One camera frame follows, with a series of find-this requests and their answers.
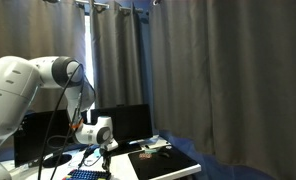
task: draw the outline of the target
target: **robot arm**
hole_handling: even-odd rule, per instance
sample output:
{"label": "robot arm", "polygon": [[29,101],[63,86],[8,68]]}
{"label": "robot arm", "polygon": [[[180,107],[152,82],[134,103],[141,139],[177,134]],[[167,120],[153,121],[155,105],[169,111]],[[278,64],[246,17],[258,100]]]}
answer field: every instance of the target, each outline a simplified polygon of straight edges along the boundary
{"label": "robot arm", "polygon": [[[41,57],[30,61],[14,56],[0,58],[0,146],[17,130],[37,90],[63,88],[78,66],[76,60],[68,57]],[[91,85],[84,81],[82,68],[71,78],[65,95],[74,127],[81,117],[79,111],[75,114],[75,109],[88,109],[95,98]],[[95,126],[80,123],[75,136],[79,143],[99,144],[107,151],[118,146],[108,117],[98,119]]]}
{"label": "robot arm", "polygon": [[112,137],[113,127],[110,117],[100,117],[95,126],[79,123],[80,112],[88,110],[93,104],[95,92],[85,81],[83,69],[78,67],[79,63],[76,60],[69,57],[41,57],[29,62],[33,63],[40,72],[41,88],[63,88],[73,75],[67,85],[65,96],[68,101],[67,110],[71,127],[76,129],[74,135],[78,143],[99,144],[107,151],[117,148],[118,145]]}

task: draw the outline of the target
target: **black cable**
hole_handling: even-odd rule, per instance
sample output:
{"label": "black cable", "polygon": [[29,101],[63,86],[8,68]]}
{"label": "black cable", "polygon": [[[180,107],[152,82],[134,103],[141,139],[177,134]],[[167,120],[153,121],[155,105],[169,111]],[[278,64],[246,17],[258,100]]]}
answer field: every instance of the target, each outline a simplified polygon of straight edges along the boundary
{"label": "black cable", "polygon": [[78,169],[80,169],[80,167],[82,165],[85,165],[87,167],[90,167],[90,166],[93,166],[94,164],[96,164],[96,162],[98,162],[98,160],[101,158],[101,156],[91,165],[88,165],[88,164],[85,164],[85,159],[88,158],[91,154],[93,154],[95,152],[96,149],[98,149],[99,147],[92,147],[92,146],[89,146],[86,151],[84,152],[84,156],[82,158],[82,160],[80,161],[80,163],[78,164]]}
{"label": "black cable", "polygon": [[[84,73],[84,68],[83,68],[82,64],[79,64],[79,65],[77,66],[77,68],[75,69],[74,73],[77,71],[77,69],[78,69],[79,67],[82,69],[82,73]],[[75,119],[76,119],[76,115],[80,114],[80,106],[81,106],[81,103],[82,103],[82,96],[81,96],[81,94],[82,94],[82,92],[83,92],[83,89],[84,89],[84,82],[85,82],[85,81],[84,81],[84,74],[83,74],[81,80],[82,80],[82,83],[81,83],[81,87],[80,87],[80,91],[79,91],[79,95],[80,95],[80,96],[79,96],[79,102],[77,103],[78,107],[75,108],[75,111],[74,111],[74,115],[73,115],[73,117],[72,117],[72,122],[71,122],[71,124],[74,124],[74,123],[75,123],[74,121],[75,121]],[[64,145],[67,143],[71,131],[72,131],[72,128],[69,128],[69,129],[68,129],[68,132],[67,132],[67,135],[66,135],[66,139],[65,139],[65,143],[64,143]],[[56,173],[56,171],[57,171],[57,167],[58,167],[58,165],[59,165],[60,158],[61,158],[61,156],[62,156],[64,150],[65,150],[65,148],[62,148],[61,152],[59,153],[59,157],[58,157],[58,159],[57,159],[57,162],[56,162],[56,165],[55,165],[55,169],[53,170],[53,173],[52,173],[51,178],[50,178],[51,180],[53,179],[53,177],[54,177],[54,175],[55,175],[55,173]]]}
{"label": "black cable", "polygon": [[53,149],[60,149],[60,148],[63,148],[65,145],[62,145],[62,146],[53,146],[51,145],[51,140],[55,139],[55,138],[58,138],[58,139],[65,139],[66,136],[61,136],[61,135],[54,135],[54,136],[51,136],[50,138],[48,138],[47,140],[47,146],[50,147],[50,148],[53,148]]}
{"label": "black cable", "polygon": [[[85,75],[84,75],[84,80],[86,80],[86,82],[89,84],[90,88],[91,88],[92,91],[94,92],[94,99],[96,99],[96,91],[95,91],[95,89],[90,85],[89,80],[88,80],[87,76],[85,76]],[[75,129],[75,131],[73,132],[73,134],[75,134],[75,133],[77,132],[78,128],[79,128],[79,127],[77,127],[77,128]]]}
{"label": "black cable", "polygon": [[79,65],[77,66],[77,68],[74,70],[74,72],[72,73],[72,75],[69,77],[69,79],[68,79],[68,81],[66,82],[66,84],[65,84],[65,86],[64,86],[64,88],[63,88],[63,90],[62,90],[62,92],[61,92],[61,94],[60,94],[60,97],[59,97],[59,99],[58,99],[58,101],[57,101],[57,104],[56,104],[55,110],[53,111],[53,113],[52,113],[52,115],[51,115],[50,122],[49,122],[49,124],[48,124],[47,131],[46,131],[46,136],[45,136],[45,139],[44,139],[44,143],[43,143],[42,151],[41,151],[41,156],[40,156],[40,158],[39,158],[38,180],[40,180],[40,178],[41,178],[42,163],[43,163],[43,160],[44,160],[44,157],[43,157],[43,156],[44,156],[44,154],[45,154],[46,144],[47,144],[47,139],[48,139],[48,134],[49,134],[50,128],[51,128],[51,126],[52,126],[52,122],[53,122],[53,120],[55,119],[56,111],[58,110],[58,107],[59,107],[59,105],[60,105],[60,102],[61,102],[63,96],[65,95],[65,91],[66,91],[66,89],[67,89],[69,83],[71,82],[72,77],[73,77],[74,74],[77,72],[77,70],[78,70],[79,67],[82,67],[82,64],[79,64]]}
{"label": "black cable", "polygon": [[93,165],[95,165],[98,161],[99,161],[99,159],[101,158],[102,156],[99,156],[99,158],[94,162],[94,163],[92,163],[92,164],[85,164],[85,162],[84,162],[84,165],[85,166],[87,166],[87,167],[91,167],[91,166],[93,166]]}
{"label": "black cable", "polygon": [[104,150],[104,152],[101,154],[104,158],[102,163],[102,168],[107,172],[110,172],[111,152]]}

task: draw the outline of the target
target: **table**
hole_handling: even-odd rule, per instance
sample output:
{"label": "table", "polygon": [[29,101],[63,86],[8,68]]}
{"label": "table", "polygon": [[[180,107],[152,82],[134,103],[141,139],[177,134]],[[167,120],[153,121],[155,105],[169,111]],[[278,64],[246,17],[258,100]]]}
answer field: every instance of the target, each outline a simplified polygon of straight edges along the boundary
{"label": "table", "polygon": [[[137,141],[137,143],[140,144],[143,150],[146,149],[147,146],[151,149],[151,148],[157,148],[160,146],[169,145],[169,143],[166,140],[164,140],[159,136],[154,136],[148,140]],[[53,178],[54,180],[58,180],[58,179],[60,180],[63,177],[65,177],[71,170],[76,169],[83,157],[84,151],[74,150],[74,151],[69,151],[65,153],[71,154],[72,159],[68,163],[57,167],[56,174]],[[99,151],[96,150],[93,155],[87,158],[86,163],[92,164],[94,161],[98,159],[98,157],[99,157]],[[2,164],[10,172],[13,180],[23,180],[23,179],[36,180],[38,177],[38,167],[27,168],[28,166],[21,166],[19,168],[14,168],[14,161],[6,161],[6,162],[2,162]],[[93,166],[91,167],[82,166],[81,169],[103,171],[101,165],[102,165],[102,158],[100,158],[98,162]],[[49,180],[52,175],[53,169],[54,168],[43,168],[41,179]],[[179,171],[175,171],[172,173],[168,173],[168,174],[153,178],[152,180],[177,179],[177,178],[188,176],[190,174],[197,173],[199,171],[201,171],[201,166],[197,164],[185,169],[181,169]],[[138,179],[136,172],[128,157],[128,153],[113,156],[111,158],[110,172],[112,174],[111,176],[112,180],[123,180],[123,179],[137,180]]]}

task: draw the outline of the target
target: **computer monitor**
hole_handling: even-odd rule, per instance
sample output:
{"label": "computer monitor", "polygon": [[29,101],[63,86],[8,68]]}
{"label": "computer monitor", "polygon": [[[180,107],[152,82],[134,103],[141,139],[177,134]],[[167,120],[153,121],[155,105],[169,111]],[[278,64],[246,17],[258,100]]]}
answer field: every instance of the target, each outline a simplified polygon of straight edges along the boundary
{"label": "computer monitor", "polygon": [[118,142],[120,153],[139,150],[139,145],[129,143],[153,136],[148,104],[92,109],[91,124],[96,124],[99,116],[111,117],[113,136]]}
{"label": "computer monitor", "polygon": [[[28,164],[30,167],[39,165],[39,158],[52,113],[53,111],[48,111],[25,115],[20,128],[14,134],[15,167],[23,164]],[[64,136],[67,135],[68,129],[69,118],[67,111],[58,110],[48,136],[58,137],[49,140],[44,153],[44,155],[54,154],[54,156],[44,161],[44,167],[50,168],[56,164],[58,159],[56,155],[59,155],[64,145]],[[69,144],[73,144],[73,142],[72,138],[68,139]],[[62,155],[59,163],[64,164],[70,159],[70,155]]]}

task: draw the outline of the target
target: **gray curtain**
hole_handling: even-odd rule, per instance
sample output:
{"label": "gray curtain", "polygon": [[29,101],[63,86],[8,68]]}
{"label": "gray curtain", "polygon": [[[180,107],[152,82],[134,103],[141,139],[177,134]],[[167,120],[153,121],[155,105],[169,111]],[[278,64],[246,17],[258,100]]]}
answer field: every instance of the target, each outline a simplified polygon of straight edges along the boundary
{"label": "gray curtain", "polygon": [[90,11],[96,108],[143,103],[138,14],[94,6]]}
{"label": "gray curtain", "polygon": [[156,127],[296,179],[296,1],[161,0],[150,26]]}
{"label": "gray curtain", "polygon": [[[84,34],[84,10],[74,0],[0,0],[0,57],[70,56],[83,63]],[[54,110],[60,93],[40,89],[30,109]],[[66,108],[65,99],[60,108]]]}

